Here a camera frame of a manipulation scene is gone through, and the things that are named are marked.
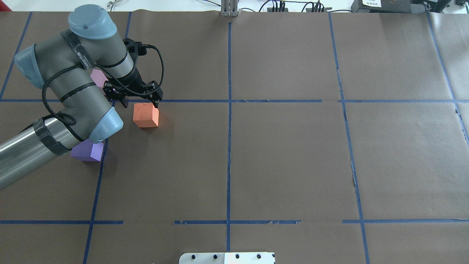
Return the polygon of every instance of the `silver cylinder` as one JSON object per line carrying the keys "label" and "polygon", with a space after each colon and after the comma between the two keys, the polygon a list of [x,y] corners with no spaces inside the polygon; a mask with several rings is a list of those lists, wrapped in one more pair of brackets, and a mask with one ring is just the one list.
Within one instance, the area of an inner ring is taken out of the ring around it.
{"label": "silver cylinder", "polygon": [[[53,138],[65,147],[80,143],[59,120],[50,118],[44,123]],[[0,145],[0,190],[58,156],[41,142],[33,127],[11,138]]]}

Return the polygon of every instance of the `orange block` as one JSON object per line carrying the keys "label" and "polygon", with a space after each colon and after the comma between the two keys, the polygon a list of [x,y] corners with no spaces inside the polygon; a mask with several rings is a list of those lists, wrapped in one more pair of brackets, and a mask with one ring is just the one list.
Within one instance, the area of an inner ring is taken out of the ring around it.
{"label": "orange block", "polygon": [[134,104],[134,123],[138,127],[158,127],[158,108],[152,103]]}

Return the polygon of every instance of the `white bracket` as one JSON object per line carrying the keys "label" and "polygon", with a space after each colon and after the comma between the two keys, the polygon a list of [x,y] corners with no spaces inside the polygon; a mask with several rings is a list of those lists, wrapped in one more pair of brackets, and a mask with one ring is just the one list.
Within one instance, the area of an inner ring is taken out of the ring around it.
{"label": "white bracket", "polygon": [[238,0],[221,0],[221,16],[238,16]]}
{"label": "white bracket", "polygon": [[179,264],[275,264],[275,253],[184,253]]}

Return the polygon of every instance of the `white sticker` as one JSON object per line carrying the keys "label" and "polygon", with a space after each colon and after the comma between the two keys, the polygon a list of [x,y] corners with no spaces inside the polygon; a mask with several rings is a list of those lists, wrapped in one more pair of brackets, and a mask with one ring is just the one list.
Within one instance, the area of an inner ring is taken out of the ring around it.
{"label": "white sticker", "polygon": [[362,3],[369,7],[380,8],[381,0],[362,0]]}

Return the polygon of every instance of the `blue joint cap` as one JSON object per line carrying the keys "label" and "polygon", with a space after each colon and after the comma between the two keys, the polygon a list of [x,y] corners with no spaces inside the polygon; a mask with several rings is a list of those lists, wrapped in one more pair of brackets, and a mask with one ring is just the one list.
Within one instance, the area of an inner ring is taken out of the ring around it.
{"label": "blue joint cap", "polygon": [[121,130],[123,126],[124,122],[122,122],[121,117],[117,114],[116,109],[111,107],[93,129],[88,139],[94,144],[98,144]]}
{"label": "blue joint cap", "polygon": [[42,89],[44,80],[39,71],[38,62],[36,61],[36,53],[34,46],[31,45],[15,55],[14,61],[20,72],[37,88]]}
{"label": "blue joint cap", "polygon": [[104,8],[97,5],[77,7],[68,15],[73,33],[85,39],[107,39],[117,33],[117,27]]}

